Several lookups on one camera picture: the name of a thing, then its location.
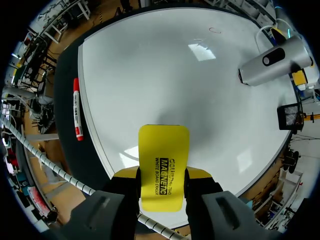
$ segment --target whiteboard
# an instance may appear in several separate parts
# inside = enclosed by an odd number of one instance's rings
[[[146,124],[190,131],[187,165],[210,173],[239,196],[270,166],[288,138],[277,107],[296,102],[288,75],[256,87],[238,68],[259,55],[249,19],[206,8],[167,8],[125,18],[79,48],[80,95],[105,171],[139,164],[138,131]],[[272,47],[260,34],[258,44]],[[179,212],[144,212],[175,228]]]

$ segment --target wooden floor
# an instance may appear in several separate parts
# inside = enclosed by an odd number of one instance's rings
[[[131,5],[134,9],[138,9],[138,1],[131,0]],[[81,36],[83,33],[91,29],[92,27],[98,25],[110,18],[113,18],[116,12],[117,7],[120,7],[121,3],[120,0],[102,0],[101,4],[98,8],[91,12],[91,16],[89,20],[82,18],[80,21],[80,25],[76,29],[67,29],[59,44],[52,42],[49,47],[48,53],[52,55],[54,58],[58,59],[59,54],[64,51],[65,48],[68,47],[75,39]],[[31,124],[32,120],[29,118],[29,114],[27,113],[24,116],[24,129],[25,134],[37,134],[37,130],[35,127],[32,127]],[[51,133],[55,133],[56,130],[53,127],[50,130]],[[61,162],[63,168],[66,172],[70,173],[68,169],[68,165],[66,164],[65,156],[60,145],[59,140],[52,140],[47,142],[33,142],[32,143],[35,147],[39,148],[39,146],[44,147],[46,154],[50,160],[53,162]],[[40,184],[45,184],[47,182],[47,178],[44,172],[40,169],[39,162],[36,158],[31,159],[31,164],[33,171],[39,181]],[[280,160],[277,160],[275,164],[266,172],[266,174],[248,191],[246,191],[242,197],[248,200],[255,200],[257,201],[261,198],[264,194],[268,192],[268,189],[271,188],[272,183],[278,181],[277,173],[282,166]],[[58,184],[51,184],[47,185],[42,188],[44,193],[48,193],[53,189],[57,188],[61,183]],[[62,224],[65,224],[70,219],[71,210],[75,208],[78,204],[85,200],[83,194],[75,188],[74,186],[70,186],[67,189],[60,192],[56,195],[51,202],[57,207],[58,209],[58,218]],[[179,229],[181,234],[189,234],[190,228],[189,226],[183,227]],[[148,234],[148,235],[137,235],[136,239],[165,239],[164,237],[160,236],[159,234]]]

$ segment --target white spiral cable wrap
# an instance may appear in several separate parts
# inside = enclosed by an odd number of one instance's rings
[[[16,139],[18,139],[34,156],[40,159],[40,161],[44,165],[48,166],[50,169],[52,169],[52,171],[57,173],[60,177],[71,183],[76,188],[80,189],[82,192],[88,195],[92,195],[95,192],[95,190],[93,190],[91,187],[83,184],[82,182],[75,179],[73,176],[70,176],[68,173],[63,171],[60,167],[58,167],[52,161],[50,161],[45,154],[43,154],[37,148],[32,146],[30,142],[24,136],[22,136],[22,134],[11,124],[11,122],[8,121],[8,119],[6,119],[6,116],[2,113],[0,113],[0,120],[5,125],[5,127],[12,132]]]
[[[11,122],[6,119],[6,116],[0,113],[0,121],[4,124],[4,126],[11,131],[11,133],[18,139],[22,145],[24,145],[34,156],[36,156],[42,163],[48,166],[52,171],[57,173],[60,177],[71,183],[76,188],[80,189],[82,192],[92,195],[96,190],[91,187],[83,184],[79,180],[75,179],[73,176],[69,175],[65,171],[63,171],[60,167],[55,165],[52,161],[50,161],[42,152],[40,152],[37,148],[32,146],[30,142],[22,136],[22,134],[11,124]],[[170,228],[167,228],[160,223],[152,220],[151,218],[139,214],[138,221],[144,225],[146,225],[149,229],[154,230],[155,232],[161,234],[162,236],[170,239],[170,240],[182,240],[186,239],[184,236],[179,233],[173,231]]]

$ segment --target red marker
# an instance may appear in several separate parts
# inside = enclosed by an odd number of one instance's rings
[[[80,118],[80,93],[79,93],[79,79],[76,77],[73,81],[73,118],[74,118],[74,127],[75,134],[78,141],[84,139],[84,133],[81,126]]]

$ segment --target yellow eraser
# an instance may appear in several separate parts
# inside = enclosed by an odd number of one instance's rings
[[[177,212],[184,197],[189,130],[179,125],[144,125],[139,130],[142,208]]]

